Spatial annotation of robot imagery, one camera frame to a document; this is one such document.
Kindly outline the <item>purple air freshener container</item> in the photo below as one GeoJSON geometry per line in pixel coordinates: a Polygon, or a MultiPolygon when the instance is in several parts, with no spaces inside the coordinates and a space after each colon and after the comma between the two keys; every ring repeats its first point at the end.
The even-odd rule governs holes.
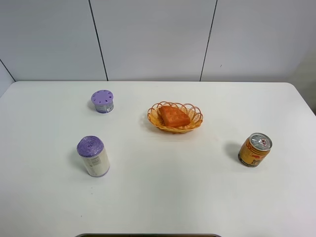
{"type": "Polygon", "coordinates": [[[106,114],[114,108],[114,95],[109,90],[99,90],[92,94],[91,102],[93,103],[97,112],[106,114]]]}

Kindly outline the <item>orange waffle bread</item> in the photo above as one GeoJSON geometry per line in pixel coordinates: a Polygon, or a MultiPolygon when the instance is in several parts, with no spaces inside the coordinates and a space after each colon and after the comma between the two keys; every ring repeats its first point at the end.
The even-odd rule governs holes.
{"type": "Polygon", "coordinates": [[[162,106],[158,109],[165,126],[167,127],[181,127],[190,124],[190,117],[181,111],[179,108],[173,106],[162,106]]]}

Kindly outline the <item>purple garbage bag roll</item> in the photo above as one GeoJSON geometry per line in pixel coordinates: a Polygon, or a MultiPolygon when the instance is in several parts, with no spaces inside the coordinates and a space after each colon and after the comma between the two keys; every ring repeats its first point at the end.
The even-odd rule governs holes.
{"type": "Polygon", "coordinates": [[[85,136],[77,144],[77,153],[83,159],[87,172],[92,177],[102,177],[110,169],[104,143],[96,136],[85,136]]]}

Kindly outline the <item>gold energy drink can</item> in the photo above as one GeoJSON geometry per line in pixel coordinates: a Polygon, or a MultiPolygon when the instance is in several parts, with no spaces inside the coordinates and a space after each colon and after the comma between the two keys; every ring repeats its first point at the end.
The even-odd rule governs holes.
{"type": "Polygon", "coordinates": [[[263,133],[253,133],[243,143],[239,153],[239,161],[247,167],[257,167],[269,154],[273,143],[263,133]]]}

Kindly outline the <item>orange woven basket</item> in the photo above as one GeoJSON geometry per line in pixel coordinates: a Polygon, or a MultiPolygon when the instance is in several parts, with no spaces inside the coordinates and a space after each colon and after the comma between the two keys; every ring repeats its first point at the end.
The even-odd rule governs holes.
{"type": "Polygon", "coordinates": [[[195,128],[200,127],[203,122],[203,114],[201,113],[201,110],[198,107],[189,103],[181,104],[181,103],[173,103],[173,102],[166,102],[166,101],[156,103],[151,108],[149,108],[147,112],[147,118],[149,122],[155,127],[159,128],[160,130],[171,132],[171,133],[190,132],[194,130],[195,128]],[[188,116],[188,118],[190,119],[190,122],[187,125],[178,126],[178,127],[170,127],[170,126],[165,125],[165,122],[163,120],[163,116],[160,110],[160,108],[163,106],[170,106],[171,109],[173,110],[178,109],[183,114],[186,114],[188,116]]]}

